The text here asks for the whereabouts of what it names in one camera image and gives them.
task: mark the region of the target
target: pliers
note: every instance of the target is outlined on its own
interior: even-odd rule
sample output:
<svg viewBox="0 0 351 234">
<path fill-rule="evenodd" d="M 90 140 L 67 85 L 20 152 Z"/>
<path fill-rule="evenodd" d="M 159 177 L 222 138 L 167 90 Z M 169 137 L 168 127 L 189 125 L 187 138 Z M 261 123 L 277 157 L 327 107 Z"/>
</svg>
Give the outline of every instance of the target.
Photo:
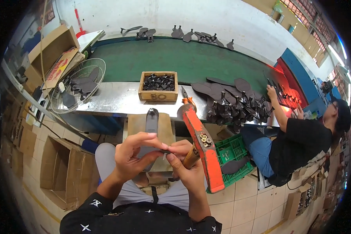
<svg viewBox="0 0 351 234">
<path fill-rule="evenodd" d="M 196 105 L 195 105 L 195 102 L 192 100 L 192 97 L 189 97 L 189 96 L 187 95 L 187 92 L 186 92 L 186 90 L 184 90 L 183 86 L 182 86 L 182 95 L 183 95 L 183 99 L 182 99 L 183 104 L 190 103 L 190 104 L 194 105 L 194 107 L 195 107 L 195 112 L 196 112 Z"/>
</svg>

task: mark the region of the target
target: gray pants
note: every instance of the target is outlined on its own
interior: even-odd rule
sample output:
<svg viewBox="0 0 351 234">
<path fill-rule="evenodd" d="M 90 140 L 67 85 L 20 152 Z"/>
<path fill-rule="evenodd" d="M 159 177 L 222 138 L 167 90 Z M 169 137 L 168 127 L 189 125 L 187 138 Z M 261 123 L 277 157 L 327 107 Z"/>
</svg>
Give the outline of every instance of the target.
<svg viewBox="0 0 351 234">
<path fill-rule="evenodd" d="M 96 164 L 102 181 L 104 181 L 116 167 L 116 161 L 114 160 L 115 152 L 116 148 L 110 143 L 102 143 L 96 149 Z M 158 204 L 172 204 L 173 206 L 188 211 L 188 190 L 181 181 L 174 183 L 165 193 L 160 194 L 158 197 Z M 132 180 L 129 180 L 123 184 L 120 194 L 113 203 L 113 208 L 141 201 L 153 202 L 153 196 L 145 194 Z"/>
</svg>

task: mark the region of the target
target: green conveyor belt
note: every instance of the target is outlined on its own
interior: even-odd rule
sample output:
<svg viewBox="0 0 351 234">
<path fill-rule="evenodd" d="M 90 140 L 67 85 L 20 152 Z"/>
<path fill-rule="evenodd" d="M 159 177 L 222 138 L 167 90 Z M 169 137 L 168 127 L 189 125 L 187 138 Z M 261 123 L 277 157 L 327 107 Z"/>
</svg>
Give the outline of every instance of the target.
<svg viewBox="0 0 351 234">
<path fill-rule="evenodd" d="M 139 81 L 143 71 L 176 71 L 179 82 L 205 82 L 206 76 L 232 82 L 247 80 L 266 93 L 267 80 L 283 76 L 270 66 L 244 54 L 198 42 L 176 39 L 127 41 L 97 47 L 92 58 L 106 63 L 104 82 Z"/>
</svg>

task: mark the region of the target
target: yellow floor line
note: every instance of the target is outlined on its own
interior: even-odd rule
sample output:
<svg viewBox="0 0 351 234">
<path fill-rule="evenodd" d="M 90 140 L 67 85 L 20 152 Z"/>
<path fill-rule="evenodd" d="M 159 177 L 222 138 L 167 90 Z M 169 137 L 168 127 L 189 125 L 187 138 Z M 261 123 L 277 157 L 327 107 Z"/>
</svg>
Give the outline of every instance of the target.
<svg viewBox="0 0 351 234">
<path fill-rule="evenodd" d="M 268 234 L 270 232 L 272 232 L 274 229 L 280 227 L 282 224 L 284 224 L 287 220 L 282 220 L 281 222 L 277 223 L 276 225 L 274 225 L 273 227 L 269 228 L 268 230 L 266 230 L 265 232 L 261 233 L 261 234 Z"/>
<path fill-rule="evenodd" d="M 52 214 L 33 194 L 33 192 L 28 188 L 28 186 L 22 182 L 23 187 L 25 188 L 25 190 L 30 194 L 30 196 L 34 199 L 34 201 L 52 218 L 54 219 L 56 222 L 60 223 L 61 220 L 59 218 L 57 218 L 54 214 Z"/>
</svg>

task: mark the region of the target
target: sleeve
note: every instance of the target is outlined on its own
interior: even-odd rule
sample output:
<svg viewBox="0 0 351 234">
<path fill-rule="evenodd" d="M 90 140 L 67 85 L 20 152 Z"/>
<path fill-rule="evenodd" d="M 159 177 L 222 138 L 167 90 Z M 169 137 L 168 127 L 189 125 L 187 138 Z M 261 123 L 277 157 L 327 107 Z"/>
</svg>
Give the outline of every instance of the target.
<svg viewBox="0 0 351 234">
<path fill-rule="evenodd" d="M 286 137 L 294 142 L 315 145 L 325 138 L 325 127 L 318 120 L 313 119 L 288 119 Z"/>
<path fill-rule="evenodd" d="M 60 234 L 93 231 L 99 218 L 112 209 L 113 201 L 95 192 L 78 209 L 65 215 L 60 223 Z"/>
<path fill-rule="evenodd" d="M 199 233 L 203 234 L 220 234 L 222 231 L 222 224 L 217 222 L 212 216 L 207 216 L 200 222 L 194 225 Z"/>
</svg>

